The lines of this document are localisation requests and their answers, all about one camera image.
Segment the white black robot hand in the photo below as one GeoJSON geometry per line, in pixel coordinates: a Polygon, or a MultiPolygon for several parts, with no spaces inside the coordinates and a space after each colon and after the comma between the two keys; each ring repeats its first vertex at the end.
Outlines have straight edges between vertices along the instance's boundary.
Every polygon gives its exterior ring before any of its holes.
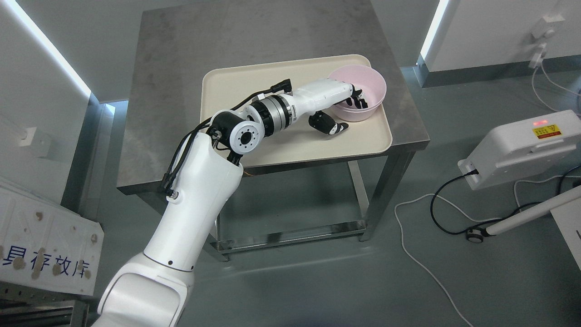
{"type": "Polygon", "coordinates": [[[282,95],[289,105],[289,122],[294,124],[302,116],[309,117],[309,125],[319,132],[334,136],[345,131],[349,125],[337,123],[323,112],[333,105],[345,102],[356,109],[369,107],[365,93],[353,84],[333,79],[320,79],[307,83],[293,90],[291,94],[282,95]]]}

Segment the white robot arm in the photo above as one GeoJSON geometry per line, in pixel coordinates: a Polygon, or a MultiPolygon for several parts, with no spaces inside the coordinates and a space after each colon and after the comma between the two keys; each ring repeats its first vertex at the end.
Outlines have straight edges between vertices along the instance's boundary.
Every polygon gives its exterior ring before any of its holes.
{"type": "Polygon", "coordinates": [[[167,206],[151,240],[114,275],[98,306],[96,327],[174,327],[192,294],[194,267],[220,209],[238,188],[240,157],[212,147],[225,134],[183,137],[162,179],[167,206]]]}

